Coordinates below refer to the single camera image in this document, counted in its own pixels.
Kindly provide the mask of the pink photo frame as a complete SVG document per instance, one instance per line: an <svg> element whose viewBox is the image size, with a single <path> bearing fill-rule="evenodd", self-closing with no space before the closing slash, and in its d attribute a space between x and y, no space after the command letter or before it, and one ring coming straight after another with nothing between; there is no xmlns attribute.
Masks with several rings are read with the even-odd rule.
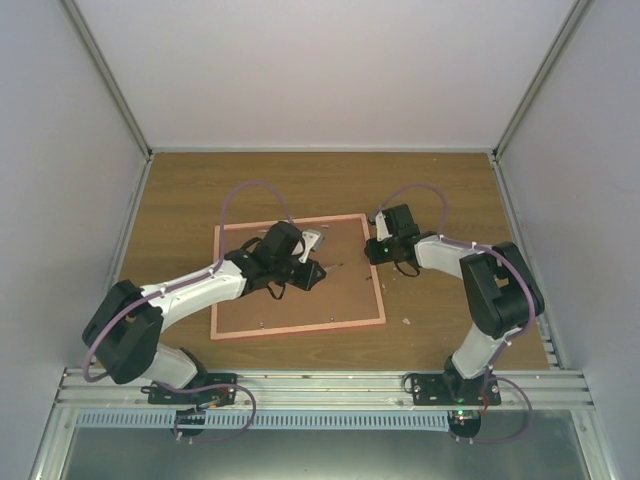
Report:
<svg viewBox="0 0 640 480"><path fill-rule="evenodd" d="M386 314L375 266L364 254L370 238L366 215L297 218L301 230L313 229L324 242L311 258L323 267L343 263L311 291L288 286L281 300L266 290L211 307L214 341L384 325Z"/></svg>

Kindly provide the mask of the clear handle screwdriver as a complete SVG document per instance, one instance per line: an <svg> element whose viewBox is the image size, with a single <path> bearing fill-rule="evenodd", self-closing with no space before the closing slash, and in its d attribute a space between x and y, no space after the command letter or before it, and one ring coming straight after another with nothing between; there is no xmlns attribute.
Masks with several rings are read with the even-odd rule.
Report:
<svg viewBox="0 0 640 480"><path fill-rule="evenodd" d="M325 266L325 267L323 267L323 268L324 268L324 271L325 271L325 272L329 273L329 272L332 272L332 271L334 271L334 270L336 270L336 269L338 269L338 268L342 267L343 265L344 265L344 264L341 262L341 263L337 263L337 264L333 264L333 265Z"/></svg>

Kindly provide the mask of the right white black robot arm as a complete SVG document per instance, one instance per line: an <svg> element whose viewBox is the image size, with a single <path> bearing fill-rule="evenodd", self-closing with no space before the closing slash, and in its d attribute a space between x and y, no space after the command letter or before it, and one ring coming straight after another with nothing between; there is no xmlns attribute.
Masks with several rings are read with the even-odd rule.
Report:
<svg viewBox="0 0 640 480"><path fill-rule="evenodd" d="M413 271L436 270L463 282L471 327L447 358L441 375L444 396L464 405L486 388L490 368L512 341L527 333L545 311L545 300L518 246L488 246L422 232L409 207L381 210L369 219L375 235L364 253L372 265L403 263Z"/></svg>

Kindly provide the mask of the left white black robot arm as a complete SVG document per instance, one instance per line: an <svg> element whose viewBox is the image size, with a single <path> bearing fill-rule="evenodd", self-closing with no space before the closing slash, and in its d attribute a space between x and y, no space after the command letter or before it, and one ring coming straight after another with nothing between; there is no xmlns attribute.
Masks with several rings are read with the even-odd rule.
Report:
<svg viewBox="0 0 640 480"><path fill-rule="evenodd" d="M97 361L118 385L142 378L171 391L185 404L203 398L208 372L184 349L168 347L160 337L186 317L221 302L276 287L311 290L326 272L312 259L324 237L279 221L263 237L254 237L227 252L215 264L159 284L137 287L129 280L114 284L94 313L82 340L88 348L83 364L87 382Z"/></svg>

